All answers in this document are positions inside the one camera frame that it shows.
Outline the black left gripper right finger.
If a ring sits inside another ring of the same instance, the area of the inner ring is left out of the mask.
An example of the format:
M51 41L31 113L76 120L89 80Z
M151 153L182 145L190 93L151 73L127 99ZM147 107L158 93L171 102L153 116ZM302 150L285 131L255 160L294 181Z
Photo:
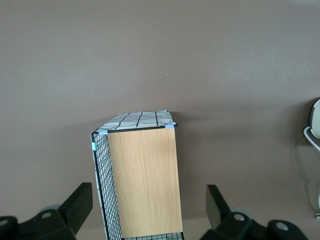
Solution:
M267 228L244 213L232 211L214 184L206 186L205 209L211 229L202 240L267 239Z

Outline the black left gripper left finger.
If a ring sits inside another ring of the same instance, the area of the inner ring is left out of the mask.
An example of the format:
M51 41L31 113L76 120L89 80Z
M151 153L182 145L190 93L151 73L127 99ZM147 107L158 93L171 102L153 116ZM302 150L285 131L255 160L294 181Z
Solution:
M18 225L19 240L75 240L93 208L90 182L78 188L57 208L46 209Z

